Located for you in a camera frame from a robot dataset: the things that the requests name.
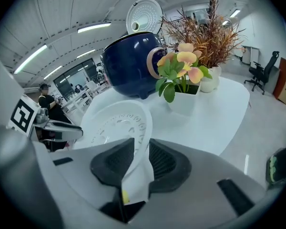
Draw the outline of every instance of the white floor line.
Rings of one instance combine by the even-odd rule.
[[[248,163],[249,163],[249,155],[246,155],[245,158],[245,168],[244,168],[244,174],[247,175],[248,172]]]

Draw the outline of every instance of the person's arm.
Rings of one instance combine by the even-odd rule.
[[[47,108],[48,110],[52,109],[56,105],[55,101],[49,104],[46,98],[43,96],[39,97],[38,102],[41,108]]]

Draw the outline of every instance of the white ceiling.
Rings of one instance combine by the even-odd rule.
[[[0,24],[0,59],[13,72],[43,44],[48,48],[14,75],[23,86],[37,86],[53,69],[57,77],[72,64],[99,54],[105,46],[126,33],[125,19],[137,0],[17,0]],[[156,0],[163,10],[191,5],[201,0]],[[228,15],[248,0],[221,0],[220,12]],[[111,21],[112,25],[78,34],[79,27]],[[96,52],[76,60],[76,56]]]

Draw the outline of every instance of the white vase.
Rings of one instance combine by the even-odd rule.
[[[201,85],[199,84],[196,94],[175,93],[173,102],[168,103],[170,109],[178,114],[191,116],[199,99]]]
[[[221,75],[221,67],[218,66],[209,69],[209,74],[212,76],[212,79],[206,77],[201,79],[201,91],[204,93],[210,93],[218,87],[219,76]]]

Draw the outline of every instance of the black bag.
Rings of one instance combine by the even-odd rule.
[[[266,180],[271,185],[286,181],[286,148],[279,149],[268,159]]]

